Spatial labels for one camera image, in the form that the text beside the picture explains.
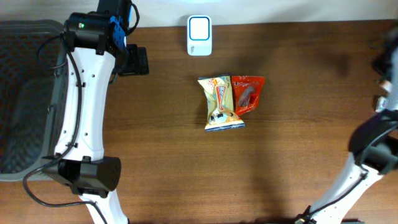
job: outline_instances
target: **yellow snack package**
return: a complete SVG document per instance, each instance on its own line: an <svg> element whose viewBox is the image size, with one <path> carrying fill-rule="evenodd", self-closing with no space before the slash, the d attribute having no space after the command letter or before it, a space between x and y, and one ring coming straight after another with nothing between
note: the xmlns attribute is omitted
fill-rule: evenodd
<svg viewBox="0 0 398 224"><path fill-rule="evenodd" d="M243 128L244 122L234 112L234 98L230 75L199 78L207 98L207 123L205 131L222 131Z"/></svg>

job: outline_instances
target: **chip bag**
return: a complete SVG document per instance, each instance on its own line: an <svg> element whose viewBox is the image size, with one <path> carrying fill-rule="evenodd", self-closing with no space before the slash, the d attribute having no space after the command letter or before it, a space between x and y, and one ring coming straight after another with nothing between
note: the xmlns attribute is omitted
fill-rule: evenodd
<svg viewBox="0 0 398 224"><path fill-rule="evenodd" d="M207 123L205 131L222 131L244 127L244 122L234 112L231 77L199 78L207 98Z"/></svg>
<svg viewBox="0 0 398 224"><path fill-rule="evenodd" d="M240 116L254 110L259 104L260 92L265 84L264 77L233 76L235 113Z"/></svg>

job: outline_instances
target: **black plastic crate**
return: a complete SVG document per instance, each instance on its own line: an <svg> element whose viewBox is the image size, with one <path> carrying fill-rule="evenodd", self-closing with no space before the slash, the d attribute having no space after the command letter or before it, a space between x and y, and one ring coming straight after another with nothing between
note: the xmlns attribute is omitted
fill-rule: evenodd
<svg viewBox="0 0 398 224"><path fill-rule="evenodd" d="M55 21L0 22L0 181L21 180L53 153L67 93L67 66L48 70L36 51L63 26ZM40 54L51 66L65 60L59 40ZM47 179L36 175L33 179Z"/></svg>

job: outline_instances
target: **white device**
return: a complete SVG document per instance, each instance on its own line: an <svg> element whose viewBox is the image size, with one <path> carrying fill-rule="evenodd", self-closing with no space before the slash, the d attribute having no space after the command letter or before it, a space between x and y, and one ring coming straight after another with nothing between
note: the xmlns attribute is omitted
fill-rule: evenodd
<svg viewBox="0 0 398 224"><path fill-rule="evenodd" d="M191 56L211 54L213 35L211 19L204 15L190 16L187 21L187 50Z"/></svg>

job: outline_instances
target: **plastic packet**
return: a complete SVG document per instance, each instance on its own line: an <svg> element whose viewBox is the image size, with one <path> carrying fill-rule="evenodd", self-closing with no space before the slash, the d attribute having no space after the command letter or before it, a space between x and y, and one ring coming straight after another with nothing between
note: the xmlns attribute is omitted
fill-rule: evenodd
<svg viewBox="0 0 398 224"><path fill-rule="evenodd" d="M254 110L259 104L260 92L265 84L264 77L233 76L235 113L240 116Z"/></svg>
<svg viewBox="0 0 398 224"><path fill-rule="evenodd" d="M243 128L244 122L234 112L231 77L199 78L207 98L207 123L205 131Z"/></svg>

